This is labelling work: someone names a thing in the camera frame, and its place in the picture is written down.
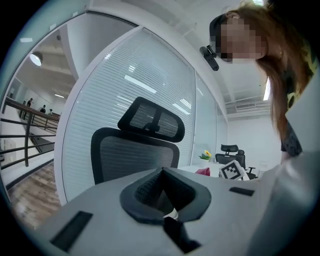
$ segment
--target black office chair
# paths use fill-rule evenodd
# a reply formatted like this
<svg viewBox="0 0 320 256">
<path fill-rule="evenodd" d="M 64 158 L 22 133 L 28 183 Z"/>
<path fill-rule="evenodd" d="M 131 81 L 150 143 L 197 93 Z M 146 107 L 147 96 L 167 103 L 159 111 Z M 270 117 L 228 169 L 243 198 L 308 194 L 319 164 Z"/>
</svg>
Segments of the black office chair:
<svg viewBox="0 0 320 256">
<path fill-rule="evenodd" d="M 185 125 L 169 110 L 137 97 L 115 128 L 98 129 L 91 139 L 95 184 L 159 167 L 178 167 Z"/>
<path fill-rule="evenodd" d="M 235 154 L 235 159 L 239 162 L 239 164 L 241 165 L 241 167 L 244 168 L 244 170 L 248 170 L 246 169 L 246 156 L 245 156 L 245 151 L 239 149 L 238 153 Z M 247 172 L 246 174 L 248 175 L 250 180 L 253 180 L 255 178 L 257 178 L 257 176 L 254 173 L 251 173 L 253 169 L 256 169 L 255 167 L 249 167 L 250 171 Z"/>
<path fill-rule="evenodd" d="M 219 162 L 219 164 L 226 165 L 233 160 L 237 160 L 236 156 L 233 154 L 229 154 L 230 152 L 237 152 L 237 145 L 223 145 L 221 144 L 221 151 L 225 152 L 225 154 L 215 154 L 215 160 Z"/>
</svg>

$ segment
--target long hair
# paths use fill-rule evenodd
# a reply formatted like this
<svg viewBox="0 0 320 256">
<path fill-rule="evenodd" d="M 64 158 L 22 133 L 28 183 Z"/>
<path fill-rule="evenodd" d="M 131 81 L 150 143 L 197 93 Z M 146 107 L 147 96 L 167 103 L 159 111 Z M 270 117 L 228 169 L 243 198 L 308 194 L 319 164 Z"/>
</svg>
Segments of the long hair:
<svg viewBox="0 0 320 256">
<path fill-rule="evenodd" d="M 250 28 L 259 30 L 272 42 L 279 45 L 287 56 L 288 67 L 292 70 L 294 86 L 299 86 L 302 92 L 308 84 L 306 65 L 303 57 L 304 39 L 296 29 L 276 14 L 272 6 L 260 6 L 242 3 L 238 9 L 229 12 L 238 13 L 249 23 Z M 256 60 L 258 67 L 264 71 L 270 80 L 271 118 L 280 138 L 287 134 L 286 112 L 288 110 L 287 85 L 282 74 L 284 72 L 279 59 L 265 56 Z"/>
</svg>

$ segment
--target hat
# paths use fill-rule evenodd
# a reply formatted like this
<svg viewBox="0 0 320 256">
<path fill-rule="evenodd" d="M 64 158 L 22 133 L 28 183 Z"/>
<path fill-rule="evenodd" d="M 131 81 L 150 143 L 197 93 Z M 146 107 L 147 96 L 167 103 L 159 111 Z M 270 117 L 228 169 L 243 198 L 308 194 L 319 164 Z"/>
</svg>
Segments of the hat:
<svg viewBox="0 0 320 256">
<path fill-rule="evenodd" d="M 232 54 L 221 51 L 221 25 L 227 22 L 226 14 L 221 14 L 211 21 L 209 26 L 210 47 L 225 62 L 232 62 Z"/>
</svg>

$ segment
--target red object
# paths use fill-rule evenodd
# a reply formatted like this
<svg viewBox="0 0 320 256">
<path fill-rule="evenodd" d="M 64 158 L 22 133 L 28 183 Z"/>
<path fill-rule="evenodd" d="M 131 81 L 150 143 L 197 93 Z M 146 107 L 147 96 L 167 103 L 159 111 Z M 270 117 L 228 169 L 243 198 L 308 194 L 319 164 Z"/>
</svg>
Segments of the red object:
<svg viewBox="0 0 320 256">
<path fill-rule="evenodd" d="M 204 169 L 199 169 L 195 172 L 196 174 L 201 174 L 201 175 L 206 175 L 206 176 L 210 176 L 210 168 L 204 168 Z"/>
</svg>

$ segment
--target wooden floor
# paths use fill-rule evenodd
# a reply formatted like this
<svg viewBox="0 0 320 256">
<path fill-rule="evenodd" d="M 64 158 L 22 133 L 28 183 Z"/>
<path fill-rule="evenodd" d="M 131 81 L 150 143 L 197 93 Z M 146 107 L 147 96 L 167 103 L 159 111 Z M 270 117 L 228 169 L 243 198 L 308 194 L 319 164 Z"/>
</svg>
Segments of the wooden floor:
<svg viewBox="0 0 320 256">
<path fill-rule="evenodd" d="M 61 205 L 54 163 L 37 170 L 8 191 L 14 213 L 26 226 L 36 229 Z"/>
</svg>

